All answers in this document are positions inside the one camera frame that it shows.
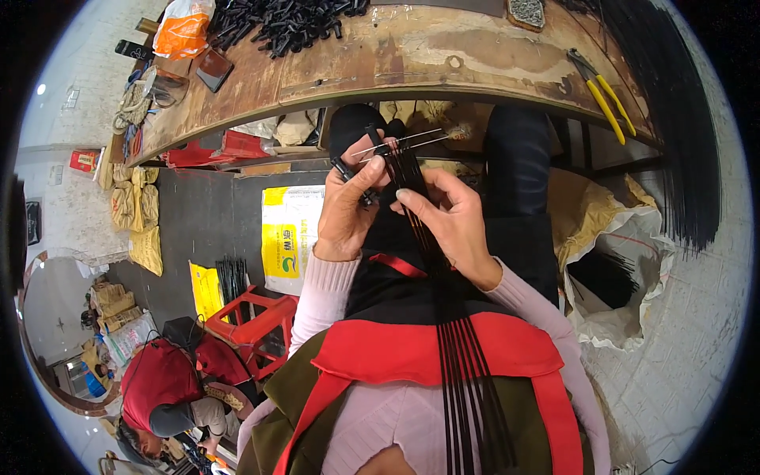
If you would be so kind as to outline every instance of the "pink sleeve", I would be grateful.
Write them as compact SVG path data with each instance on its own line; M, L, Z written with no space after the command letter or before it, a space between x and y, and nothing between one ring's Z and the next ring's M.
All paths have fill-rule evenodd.
M596 475L609 475L612 461L607 427L594 389L581 363L581 345L570 322L549 300L512 272L499 258L494 259L502 266L502 281L494 290L486 292L486 295L512 310L515 316L544 330L552 338L565 363L559 373L565 387L572 394L572 406L591 442L594 472Z
M288 358L309 338L345 316L348 293L361 259L360 255L351 262L327 262L309 253Z

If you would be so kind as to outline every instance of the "red plastic stool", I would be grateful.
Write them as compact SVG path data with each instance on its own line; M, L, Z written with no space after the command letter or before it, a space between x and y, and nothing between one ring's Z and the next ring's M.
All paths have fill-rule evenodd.
M298 297L286 295L279 299L269 299L252 293L255 288L255 285L249 286L245 293L209 318L206 321L206 329L215 336L237 346L240 356L248 366L251 376L253 376L253 380L258 381L279 369L287 361L287 354L290 350L290 331L293 328L293 317L296 315ZM235 312L237 321L241 321L240 306L248 303L260 305L267 309L242 325L232 325L222 321L222 318L232 312ZM261 349L264 344L261 339L280 325L283 328L285 354L277 356ZM269 359L271 363L264 368L259 368L254 356Z

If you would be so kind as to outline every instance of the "pink sweater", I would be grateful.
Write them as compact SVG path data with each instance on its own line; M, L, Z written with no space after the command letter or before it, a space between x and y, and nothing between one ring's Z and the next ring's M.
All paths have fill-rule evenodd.
M565 366L562 380L572 394L572 406L586 429L594 454L596 475L609 475L610 441L594 390L581 364L581 347L567 318L503 262L499 285L486 295L514 315L544 330L552 338ZM302 344L341 320L359 259L326 262L311 255L290 346L292 356ZM443 398L441 387L394 382L385 385L355 384L335 423L322 465L326 475L353 475L372 456L399 445L417 475L444 473L446 463ZM267 399L240 427L238 454L248 443L251 429L274 410Z

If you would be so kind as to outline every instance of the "red vest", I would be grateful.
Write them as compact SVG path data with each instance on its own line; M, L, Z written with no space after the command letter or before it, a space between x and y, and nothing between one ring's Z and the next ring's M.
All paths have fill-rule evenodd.
M250 379L248 371L223 341L205 334L195 350L202 371L225 385ZM203 388L188 357L163 338L148 343L129 363L122 378L122 417L134 429L150 432L150 413L161 404L201 399Z
M583 454L578 423L559 375L562 357L549 335L519 318L500 313L481 312L470 318L491 374L530 378L533 383L549 437L553 473L581 475ZM432 325L339 321L328 330L312 364L321 374L274 475L285 475L293 444L352 382L441 384L438 338Z

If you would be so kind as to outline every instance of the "wooden workbench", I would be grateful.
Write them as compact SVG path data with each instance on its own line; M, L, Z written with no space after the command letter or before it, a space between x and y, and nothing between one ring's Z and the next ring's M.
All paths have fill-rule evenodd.
M602 37L594 18L570 14L554 0L546 1L545 16L543 32L531 33L504 18L451 8L371 7L364 17L341 18L342 40L332 36L276 60L257 50L262 43L245 39L227 52L235 69L216 94L198 79L194 61L187 96L147 119L142 155L127 163L253 120L368 100L521 100L609 128L565 55L572 47L615 90L637 139L651 141L648 108L613 39Z

